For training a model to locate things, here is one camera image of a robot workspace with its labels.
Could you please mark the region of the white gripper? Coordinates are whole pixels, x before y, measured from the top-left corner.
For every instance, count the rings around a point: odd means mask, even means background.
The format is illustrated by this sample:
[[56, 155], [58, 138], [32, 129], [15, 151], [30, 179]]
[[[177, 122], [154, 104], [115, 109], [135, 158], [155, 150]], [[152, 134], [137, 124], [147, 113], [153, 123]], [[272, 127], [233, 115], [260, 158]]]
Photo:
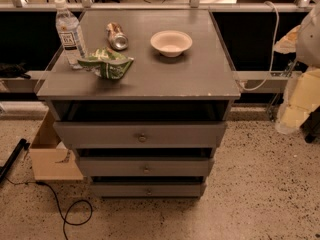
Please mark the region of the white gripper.
[[[281, 54], [295, 53], [298, 61], [320, 67], [320, 4], [274, 45]], [[277, 113], [275, 129], [282, 134], [297, 131], [320, 106], [320, 69], [293, 73], [286, 85], [283, 103]]]

